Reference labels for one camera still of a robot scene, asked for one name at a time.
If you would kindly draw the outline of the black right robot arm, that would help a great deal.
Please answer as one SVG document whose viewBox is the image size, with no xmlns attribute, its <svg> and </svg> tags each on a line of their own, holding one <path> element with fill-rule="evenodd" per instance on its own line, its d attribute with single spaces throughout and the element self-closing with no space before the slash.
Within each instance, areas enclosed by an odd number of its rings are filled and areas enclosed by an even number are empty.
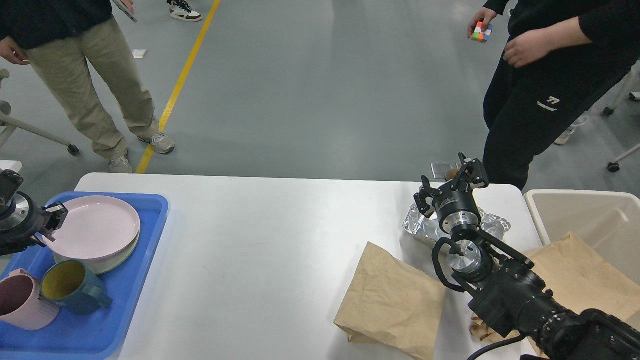
<svg viewBox="0 0 640 360">
<path fill-rule="evenodd" d="M 518 332 L 476 351 L 471 360 L 526 337 L 551 360 L 637 360 L 635 328 L 598 309 L 576 314 L 563 307 L 533 271 L 532 260 L 482 229 L 473 191 L 488 187 L 489 176 L 479 159 L 461 152 L 458 158 L 453 178 L 432 187 L 423 175 L 414 194 L 418 211 L 426 218 L 437 214 L 445 234 L 432 249 L 435 274 L 448 289 L 471 294 L 468 307 L 500 336 Z"/>
</svg>

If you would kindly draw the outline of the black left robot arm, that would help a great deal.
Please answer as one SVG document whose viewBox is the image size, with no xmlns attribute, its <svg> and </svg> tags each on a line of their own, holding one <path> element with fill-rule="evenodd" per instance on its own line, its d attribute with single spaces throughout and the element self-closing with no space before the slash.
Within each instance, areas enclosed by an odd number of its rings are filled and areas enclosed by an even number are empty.
<svg viewBox="0 0 640 360">
<path fill-rule="evenodd" d="M 0 175 L 0 255 L 13 255 L 30 246 L 46 248 L 37 236 L 56 241 L 55 231 L 67 218 L 69 210 L 62 202 L 42 207 L 25 193 L 18 191 L 23 178 L 13 170 L 3 170 Z"/>
</svg>

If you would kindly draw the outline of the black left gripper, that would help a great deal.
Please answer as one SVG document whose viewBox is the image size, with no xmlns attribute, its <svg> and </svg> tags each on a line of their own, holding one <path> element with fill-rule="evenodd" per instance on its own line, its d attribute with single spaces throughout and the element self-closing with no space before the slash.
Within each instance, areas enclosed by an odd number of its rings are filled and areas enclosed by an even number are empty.
<svg viewBox="0 0 640 360">
<path fill-rule="evenodd" d="M 0 255 L 13 255 L 36 245 L 45 248 L 44 239 L 55 242 L 53 234 L 63 226 L 68 213 L 62 202 L 41 207 L 27 194 L 14 194 L 10 207 L 1 214 Z"/>
</svg>

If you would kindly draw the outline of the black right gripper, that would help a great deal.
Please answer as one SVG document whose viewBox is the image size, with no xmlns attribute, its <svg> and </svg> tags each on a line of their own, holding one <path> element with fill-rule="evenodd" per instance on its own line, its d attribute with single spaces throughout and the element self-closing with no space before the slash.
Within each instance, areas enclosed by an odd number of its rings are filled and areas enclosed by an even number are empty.
<svg viewBox="0 0 640 360">
<path fill-rule="evenodd" d="M 441 230 L 453 237 L 480 228 L 482 215 L 475 201 L 473 191 L 490 186 L 484 164 L 478 159 L 458 153 L 461 167 L 453 178 L 452 190 L 441 191 L 431 186 L 429 178 L 421 176 L 422 185 L 414 194 L 417 210 L 425 218 L 438 215 Z"/>
</svg>

